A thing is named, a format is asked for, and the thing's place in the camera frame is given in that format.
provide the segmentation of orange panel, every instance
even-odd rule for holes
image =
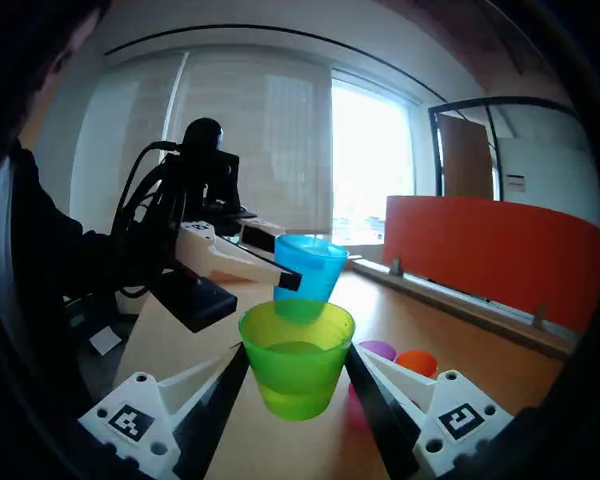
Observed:
[[[554,210],[462,197],[389,197],[382,260],[583,332],[600,294],[600,229]]]

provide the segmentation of wooden table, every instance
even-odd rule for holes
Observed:
[[[239,342],[237,322],[249,307],[271,299],[271,287],[252,282],[223,286],[238,296],[238,311],[192,334],[157,303],[149,321],[134,328],[116,385],[143,370],[157,380],[220,355]],[[352,272],[345,272],[332,303],[352,313],[355,342],[377,339],[398,352],[431,352],[439,371],[461,371],[511,414],[537,405],[562,367],[558,360],[516,345],[463,320]],[[370,434],[346,423],[349,379],[343,370],[329,408],[306,422],[288,422],[263,405],[249,370],[207,478],[371,479],[387,478]]]

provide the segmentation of paper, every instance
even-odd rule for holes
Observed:
[[[119,344],[122,339],[117,336],[110,326],[106,326],[89,339],[91,345],[98,351],[101,356],[105,356],[109,350]]]

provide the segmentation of white roller blind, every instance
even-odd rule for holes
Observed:
[[[156,54],[106,72],[82,123],[71,177],[70,215],[108,233],[124,183],[142,149],[162,139],[167,106],[182,52]],[[145,156],[134,186],[158,164]]]
[[[240,157],[242,204],[302,233],[331,229],[330,69],[270,53],[190,52],[167,139],[200,117],[224,130]]]

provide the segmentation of door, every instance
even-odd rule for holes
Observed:
[[[444,159],[444,195],[493,200],[491,155],[484,125],[440,114],[438,128]]]

